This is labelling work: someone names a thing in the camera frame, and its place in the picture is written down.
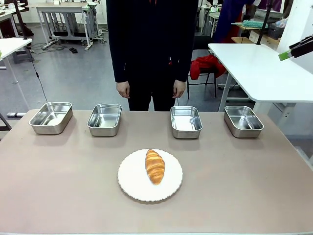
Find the person's left hand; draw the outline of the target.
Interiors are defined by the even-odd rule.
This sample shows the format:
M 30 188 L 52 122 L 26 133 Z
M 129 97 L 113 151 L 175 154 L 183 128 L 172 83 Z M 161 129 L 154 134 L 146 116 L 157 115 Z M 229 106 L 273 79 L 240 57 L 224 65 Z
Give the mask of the person's left hand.
M 180 98 L 185 91 L 186 83 L 175 80 L 173 88 L 173 98 Z

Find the person's right hand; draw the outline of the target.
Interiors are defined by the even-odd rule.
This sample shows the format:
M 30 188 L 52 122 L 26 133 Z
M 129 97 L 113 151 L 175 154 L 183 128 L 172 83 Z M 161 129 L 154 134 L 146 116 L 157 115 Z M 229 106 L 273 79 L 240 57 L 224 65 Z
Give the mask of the person's right hand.
M 130 98 L 130 85 L 128 81 L 116 83 L 116 90 L 123 98 Z

